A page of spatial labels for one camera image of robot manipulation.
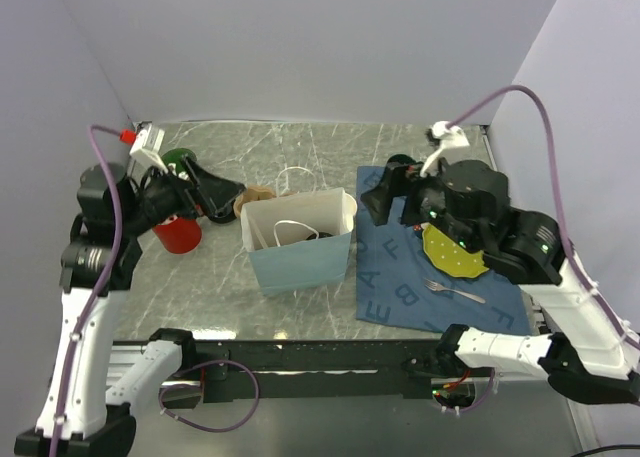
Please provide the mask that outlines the light blue paper bag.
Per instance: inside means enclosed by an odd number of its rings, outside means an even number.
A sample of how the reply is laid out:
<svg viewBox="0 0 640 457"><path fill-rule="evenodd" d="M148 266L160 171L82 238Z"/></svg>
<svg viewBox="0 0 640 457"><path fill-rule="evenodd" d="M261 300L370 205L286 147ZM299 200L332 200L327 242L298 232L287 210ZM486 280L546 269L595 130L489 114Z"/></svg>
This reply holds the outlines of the light blue paper bag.
<svg viewBox="0 0 640 457"><path fill-rule="evenodd" d="M244 249L265 296L344 280L355 216L344 188L249 202L239 217ZM333 237L306 241L312 233Z"/></svg>

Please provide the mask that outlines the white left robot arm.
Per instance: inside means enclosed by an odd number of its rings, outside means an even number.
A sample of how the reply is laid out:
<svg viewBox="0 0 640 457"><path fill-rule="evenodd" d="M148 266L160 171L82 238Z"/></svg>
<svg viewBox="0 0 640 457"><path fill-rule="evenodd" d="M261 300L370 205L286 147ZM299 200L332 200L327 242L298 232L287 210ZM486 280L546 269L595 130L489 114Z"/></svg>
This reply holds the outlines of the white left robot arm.
<svg viewBox="0 0 640 457"><path fill-rule="evenodd" d="M107 382L116 323L142 256L139 237L173 216L228 221L246 189L188 156L182 163L185 178L152 167L142 186L116 163L81 175L81 211L61 255L63 316L54 371L41 414L33 429L17 436L15 455L126 456L136 416L162 382L197 370L193 334L164 329L122 377Z"/></svg>

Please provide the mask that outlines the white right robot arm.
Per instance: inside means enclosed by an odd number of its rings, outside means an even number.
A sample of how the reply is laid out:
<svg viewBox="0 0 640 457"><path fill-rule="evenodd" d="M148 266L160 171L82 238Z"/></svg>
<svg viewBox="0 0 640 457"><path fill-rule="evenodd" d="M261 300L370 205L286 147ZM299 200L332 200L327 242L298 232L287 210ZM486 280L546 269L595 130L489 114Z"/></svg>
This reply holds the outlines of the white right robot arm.
<svg viewBox="0 0 640 457"><path fill-rule="evenodd" d="M557 331L523 336L452 324L436 347L439 368L528 374L586 405L638 404L639 336L605 302L572 244L550 216L512 207L505 174L479 160L439 159L433 174L394 155L360 200L375 225L387 224L395 198L400 224L425 223L529 294Z"/></svg>

